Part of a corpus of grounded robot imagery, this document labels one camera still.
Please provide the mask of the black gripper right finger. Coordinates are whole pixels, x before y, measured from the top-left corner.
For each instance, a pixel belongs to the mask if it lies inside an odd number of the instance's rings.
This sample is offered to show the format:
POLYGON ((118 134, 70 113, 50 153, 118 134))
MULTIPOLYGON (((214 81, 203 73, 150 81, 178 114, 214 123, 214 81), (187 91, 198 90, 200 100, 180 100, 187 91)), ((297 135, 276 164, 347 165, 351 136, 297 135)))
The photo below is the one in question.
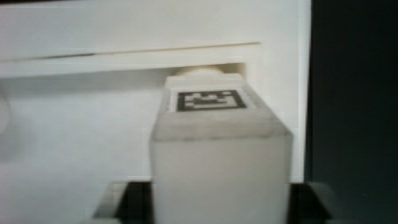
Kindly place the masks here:
POLYGON ((287 224, 331 224, 338 218, 338 199, 331 186, 320 182, 290 186, 287 224))

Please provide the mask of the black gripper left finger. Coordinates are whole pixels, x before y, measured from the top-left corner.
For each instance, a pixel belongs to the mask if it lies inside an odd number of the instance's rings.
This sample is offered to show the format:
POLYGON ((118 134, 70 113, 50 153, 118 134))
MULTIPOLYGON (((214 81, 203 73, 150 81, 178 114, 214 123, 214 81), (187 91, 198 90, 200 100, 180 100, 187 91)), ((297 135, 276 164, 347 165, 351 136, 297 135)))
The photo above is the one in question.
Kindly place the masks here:
POLYGON ((153 190, 148 181, 113 182, 95 211, 116 224, 155 224, 153 190))

